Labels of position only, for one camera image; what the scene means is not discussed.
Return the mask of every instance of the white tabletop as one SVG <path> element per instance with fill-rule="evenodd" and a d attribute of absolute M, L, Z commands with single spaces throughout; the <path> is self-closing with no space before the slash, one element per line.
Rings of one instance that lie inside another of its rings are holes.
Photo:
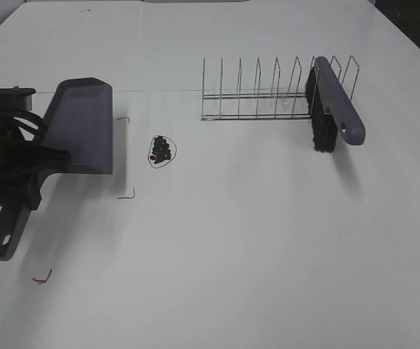
<path fill-rule="evenodd" d="M 203 57 L 320 54 L 362 66 L 363 146 L 200 122 Z M 116 92 L 114 175 L 47 180 L 0 262 L 0 348 L 420 348 L 420 51 L 367 1 L 27 3 L 0 27 L 0 87 L 39 115 L 81 76 Z"/>

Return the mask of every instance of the wire rack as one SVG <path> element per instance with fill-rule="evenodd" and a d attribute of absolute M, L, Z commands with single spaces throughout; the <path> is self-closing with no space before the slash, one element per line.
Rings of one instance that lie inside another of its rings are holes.
<path fill-rule="evenodd" d="M 355 66 L 355 75 L 350 80 L 350 71 Z M 316 64 L 315 56 L 310 61 L 310 68 L 307 76 Z M 336 58 L 331 57 L 330 65 L 333 68 L 338 80 L 344 88 L 344 82 L 351 82 L 349 98 L 352 100 L 360 72 L 360 66 L 353 55 L 349 56 L 344 73 L 342 65 Z M 280 61 L 275 58 L 274 68 L 271 75 L 271 87 L 261 88 L 262 65 L 257 58 L 255 77 L 252 78 L 254 88 L 243 89 L 243 63 L 239 58 L 237 64 L 237 81 L 233 90 L 226 90 L 223 87 L 224 70 L 223 58 L 221 58 L 219 69 L 219 89 L 206 90 L 206 59 L 203 59 L 202 70 L 202 121 L 223 121 L 223 120 L 302 120 L 311 119 L 310 111 L 305 94 L 303 79 L 303 68 L 299 57 L 294 60 L 287 87 L 280 87 L 283 74 Z"/>

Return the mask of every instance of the red tape mark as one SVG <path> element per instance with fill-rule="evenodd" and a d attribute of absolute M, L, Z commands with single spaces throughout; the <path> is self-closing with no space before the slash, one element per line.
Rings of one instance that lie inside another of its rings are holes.
<path fill-rule="evenodd" d="M 52 269 L 50 269 L 49 275 L 47 276 L 45 280 L 39 280 L 38 278 L 33 278 L 33 281 L 35 281 L 39 285 L 45 284 L 46 282 L 48 282 L 51 274 L 52 274 Z"/>
<path fill-rule="evenodd" d="M 122 200 L 124 198 L 135 198 L 136 197 L 136 188 L 135 187 L 132 187 L 132 192 L 133 192 L 132 196 L 122 196 L 122 197 L 117 198 L 117 199 Z"/>

